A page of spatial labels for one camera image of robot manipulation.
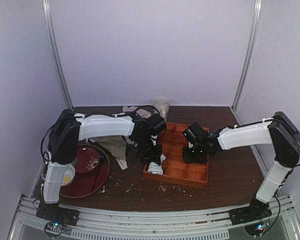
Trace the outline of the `white black boxer briefs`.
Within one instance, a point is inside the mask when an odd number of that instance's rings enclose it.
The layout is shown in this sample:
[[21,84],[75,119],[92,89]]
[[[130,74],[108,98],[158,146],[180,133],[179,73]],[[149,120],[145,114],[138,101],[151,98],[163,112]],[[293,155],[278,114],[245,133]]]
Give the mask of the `white black boxer briefs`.
[[162,163],[165,160],[166,160],[166,156],[164,154],[161,154],[161,156],[160,156],[160,163],[157,164],[155,162],[151,162],[148,165],[147,172],[151,173],[153,175],[163,175],[164,174],[164,170],[163,170],[163,167],[162,167]]

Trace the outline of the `orange compartment tray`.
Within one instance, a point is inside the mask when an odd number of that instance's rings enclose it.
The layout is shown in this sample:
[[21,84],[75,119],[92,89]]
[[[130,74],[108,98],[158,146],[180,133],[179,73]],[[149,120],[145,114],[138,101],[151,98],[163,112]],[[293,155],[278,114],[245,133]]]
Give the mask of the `orange compartment tray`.
[[186,163],[183,158],[183,147],[188,145],[183,131],[186,124],[167,122],[167,130],[159,134],[158,142],[162,144],[162,153],[166,159],[161,167],[163,174],[148,172],[148,165],[143,168],[145,179],[161,181],[188,187],[204,188],[208,184],[209,163]]

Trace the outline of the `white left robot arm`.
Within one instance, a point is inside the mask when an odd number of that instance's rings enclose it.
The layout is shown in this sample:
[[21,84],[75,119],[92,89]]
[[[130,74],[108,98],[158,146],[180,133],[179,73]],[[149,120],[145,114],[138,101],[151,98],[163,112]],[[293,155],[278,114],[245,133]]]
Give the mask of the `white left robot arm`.
[[136,143],[136,157],[145,164],[161,165],[163,147],[158,135],[167,125],[158,112],[150,117],[140,116],[136,110],[119,114],[82,114],[70,109],[62,111],[57,121],[46,131],[47,153],[40,153],[47,163],[42,188],[43,202],[59,202],[59,194],[66,167],[77,156],[79,141],[97,137],[122,136]]

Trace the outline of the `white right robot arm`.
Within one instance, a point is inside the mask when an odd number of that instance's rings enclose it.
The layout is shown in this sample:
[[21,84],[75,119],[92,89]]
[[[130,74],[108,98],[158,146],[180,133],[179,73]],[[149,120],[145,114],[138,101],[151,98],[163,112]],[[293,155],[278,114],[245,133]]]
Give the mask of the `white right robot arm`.
[[185,163],[206,163],[216,153],[239,147],[272,145],[275,158],[254,200],[267,204],[300,160],[300,131],[282,111],[270,118],[226,126],[209,133],[197,122],[189,125],[183,136],[187,146],[182,149]]

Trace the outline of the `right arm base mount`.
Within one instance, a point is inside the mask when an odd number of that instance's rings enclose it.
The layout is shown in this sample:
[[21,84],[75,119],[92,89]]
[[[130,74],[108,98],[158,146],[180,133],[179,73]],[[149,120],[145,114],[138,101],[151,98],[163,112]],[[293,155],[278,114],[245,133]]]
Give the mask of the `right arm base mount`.
[[233,208],[229,211],[229,217],[233,226],[271,216],[272,211],[270,210],[270,205],[257,199],[252,199],[248,206]]

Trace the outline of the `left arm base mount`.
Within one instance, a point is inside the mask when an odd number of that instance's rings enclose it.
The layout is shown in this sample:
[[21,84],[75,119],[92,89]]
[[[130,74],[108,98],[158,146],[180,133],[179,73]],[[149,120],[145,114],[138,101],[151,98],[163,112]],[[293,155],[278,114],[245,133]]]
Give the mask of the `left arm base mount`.
[[64,226],[76,226],[79,219],[79,211],[60,207],[58,203],[48,204],[44,201],[39,203],[36,217]]

